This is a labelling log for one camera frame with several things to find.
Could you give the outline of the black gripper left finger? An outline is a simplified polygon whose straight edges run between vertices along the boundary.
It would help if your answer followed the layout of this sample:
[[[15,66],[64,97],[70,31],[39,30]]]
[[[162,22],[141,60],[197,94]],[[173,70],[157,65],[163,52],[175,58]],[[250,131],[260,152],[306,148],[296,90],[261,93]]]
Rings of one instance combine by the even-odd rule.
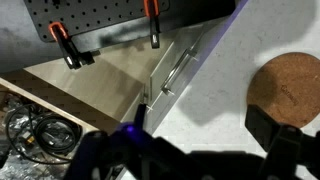
[[[111,135],[105,131],[87,133],[63,180],[108,180],[118,165],[138,180],[187,178],[183,166],[187,156],[143,129],[146,109],[146,104],[139,104],[134,121],[121,124]]]

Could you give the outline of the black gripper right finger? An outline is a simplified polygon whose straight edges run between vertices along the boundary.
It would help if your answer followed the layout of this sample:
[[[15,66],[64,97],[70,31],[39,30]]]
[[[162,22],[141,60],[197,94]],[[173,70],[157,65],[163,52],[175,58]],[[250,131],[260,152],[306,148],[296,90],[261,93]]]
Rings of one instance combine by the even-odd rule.
[[[320,135],[307,135],[300,128],[279,123],[262,108],[247,106],[245,127],[267,153],[259,168],[259,180],[300,180],[298,165],[320,178]]]

